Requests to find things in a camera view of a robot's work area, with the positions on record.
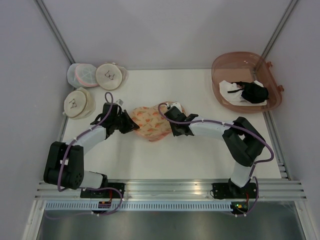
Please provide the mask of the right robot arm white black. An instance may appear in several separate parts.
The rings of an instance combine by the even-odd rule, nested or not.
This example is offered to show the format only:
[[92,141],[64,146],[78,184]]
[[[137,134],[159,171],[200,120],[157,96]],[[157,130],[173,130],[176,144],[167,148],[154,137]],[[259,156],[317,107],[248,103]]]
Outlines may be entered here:
[[172,133],[177,136],[206,136],[225,143],[235,160],[233,172],[227,182],[214,182],[214,199],[254,199],[258,197],[258,184],[251,182],[255,161],[265,148],[265,139],[244,117],[222,123],[201,119],[197,114],[186,116],[177,107],[170,107],[164,116],[169,119]]

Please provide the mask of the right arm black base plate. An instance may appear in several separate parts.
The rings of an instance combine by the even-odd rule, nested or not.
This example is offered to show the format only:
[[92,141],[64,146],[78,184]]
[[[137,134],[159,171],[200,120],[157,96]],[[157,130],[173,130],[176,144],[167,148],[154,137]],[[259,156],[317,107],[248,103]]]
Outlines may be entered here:
[[253,182],[239,187],[232,182],[216,182],[212,184],[213,198],[224,199],[254,199],[257,197],[257,185]]

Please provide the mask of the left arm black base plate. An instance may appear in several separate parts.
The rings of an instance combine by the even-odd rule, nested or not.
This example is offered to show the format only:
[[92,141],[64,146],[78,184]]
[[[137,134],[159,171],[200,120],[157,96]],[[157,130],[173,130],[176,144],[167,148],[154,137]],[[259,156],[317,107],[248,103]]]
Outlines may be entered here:
[[123,182],[109,182],[107,184],[107,187],[109,189],[104,190],[82,190],[80,193],[80,197],[82,199],[120,199],[120,194],[113,190],[118,190],[121,195],[125,192],[125,186],[126,184]]

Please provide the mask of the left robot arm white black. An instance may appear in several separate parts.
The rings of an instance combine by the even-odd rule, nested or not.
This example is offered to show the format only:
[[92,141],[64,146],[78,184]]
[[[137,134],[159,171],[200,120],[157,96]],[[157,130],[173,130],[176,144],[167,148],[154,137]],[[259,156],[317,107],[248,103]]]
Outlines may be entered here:
[[98,198],[106,197],[109,193],[108,177],[86,171],[84,157],[115,131],[127,134],[139,128],[120,105],[105,103],[102,113],[87,130],[66,142],[55,141],[51,144],[43,174],[44,182],[57,186],[60,192],[90,189]]

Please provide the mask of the orange floral mesh laundry bag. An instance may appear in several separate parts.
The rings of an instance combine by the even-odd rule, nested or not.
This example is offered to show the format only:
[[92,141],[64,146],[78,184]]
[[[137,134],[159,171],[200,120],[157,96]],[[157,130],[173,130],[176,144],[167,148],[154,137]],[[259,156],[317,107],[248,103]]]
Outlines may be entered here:
[[135,108],[129,116],[139,126],[134,132],[148,140],[156,142],[172,133],[170,122],[163,118],[158,110],[158,104],[152,107]]

